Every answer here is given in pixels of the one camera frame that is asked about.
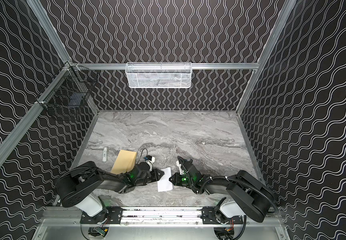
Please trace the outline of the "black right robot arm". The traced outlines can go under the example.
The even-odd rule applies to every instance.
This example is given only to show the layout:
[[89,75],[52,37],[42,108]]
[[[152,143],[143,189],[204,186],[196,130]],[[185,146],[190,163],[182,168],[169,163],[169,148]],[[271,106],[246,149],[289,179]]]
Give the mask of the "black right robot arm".
[[266,216],[279,213],[273,192],[244,170],[232,176],[206,175],[194,166],[192,159],[180,156],[177,165],[180,171],[169,178],[174,186],[188,188],[197,195],[224,195],[215,207],[219,223],[236,216],[261,223]]

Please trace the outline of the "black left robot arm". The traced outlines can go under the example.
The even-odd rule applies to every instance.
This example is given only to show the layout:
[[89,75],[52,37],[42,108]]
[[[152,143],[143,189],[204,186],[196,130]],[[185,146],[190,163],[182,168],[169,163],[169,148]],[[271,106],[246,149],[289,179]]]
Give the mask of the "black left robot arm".
[[89,217],[95,217],[104,211],[104,205],[93,195],[94,190],[126,194],[137,187],[157,182],[163,176],[162,170],[145,162],[126,173],[113,174],[89,161],[61,175],[55,186],[63,207],[77,207]]

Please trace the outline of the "blue floral letter paper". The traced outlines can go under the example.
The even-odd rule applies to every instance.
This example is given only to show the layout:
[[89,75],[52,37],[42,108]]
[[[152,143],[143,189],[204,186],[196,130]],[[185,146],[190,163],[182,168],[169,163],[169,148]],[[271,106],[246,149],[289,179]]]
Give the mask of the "blue floral letter paper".
[[164,175],[157,182],[158,192],[167,192],[167,191],[173,190],[173,183],[171,183],[169,181],[169,178],[172,177],[171,167],[167,167],[165,169],[162,169],[162,171],[164,172]]

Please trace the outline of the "tan kraft envelope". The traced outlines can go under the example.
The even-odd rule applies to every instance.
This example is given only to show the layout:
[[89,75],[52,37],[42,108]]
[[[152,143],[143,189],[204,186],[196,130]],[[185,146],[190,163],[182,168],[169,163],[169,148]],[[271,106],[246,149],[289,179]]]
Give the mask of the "tan kraft envelope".
[[110,171],[112,174],[122,174],[131,171],[135,166],[137,152],[120,150]]

